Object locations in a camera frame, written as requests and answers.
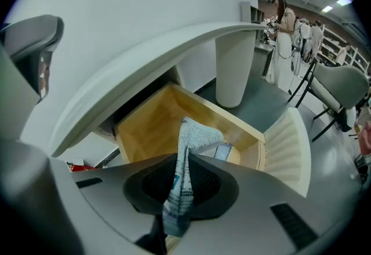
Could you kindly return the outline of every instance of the red object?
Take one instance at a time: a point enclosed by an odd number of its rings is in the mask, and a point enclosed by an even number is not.
[[[371,122],[367,121],[358,136],[359,149],[362,155],[371,154]]]
[[[70,169],[72,172],[81,172],[83,170],[91,170],[96,168],[90,165],[71,165]]]

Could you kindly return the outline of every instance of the white skirt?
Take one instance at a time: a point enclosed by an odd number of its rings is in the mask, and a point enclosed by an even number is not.
[[[279,32],[277,35],[276,48],[272,56],[267,74],[267,82],[279,86],[279,76],[282,67],[291,67],[291,35]]]

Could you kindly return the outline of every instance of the drawer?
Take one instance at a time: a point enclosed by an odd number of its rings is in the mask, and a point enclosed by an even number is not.
[[[227,161],[262,170],[265,160],[262,133],[226,110],[169,84],[157,91],[115,127],[125,162],[177,152],[181,120],[185,117],[222,132],[233,145]]]

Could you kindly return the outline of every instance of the folded cloth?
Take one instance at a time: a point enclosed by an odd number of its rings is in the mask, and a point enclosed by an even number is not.
[[[163,228],[166,234],[183,236],[190,223],[188,212],[193,205],[193,190],[188,154],[203,153],[216,148],[222,142],[223,134],[219,130],[202,125],[188,117],[182,119],[174,183],[162,211]]]

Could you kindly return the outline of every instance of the brown wall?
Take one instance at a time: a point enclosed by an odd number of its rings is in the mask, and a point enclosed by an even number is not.
[[[320,14],[314,13],[309,10],[302,9],[297,6],[290,5],[290,8],[293,9],[296,16],[299,18],[306,18],[309,22],[314,23],[316,20],[322,22],[326,28],[333,31],[335,34],[340,36],[349,42],[353,47],[358,48],[358,52],[368,61],[371,61],[371,56],[367,52],[366,48],[361,44],[357,39],[355,39],[349,32],[343,29],[340,25],[329,20],[326,17],[321,16]],[[265,18],[271,18],[277,16],[277,10],[274,8],[274,5],[267,3],[266,1],[259,1],[259,10],[265,13]]]

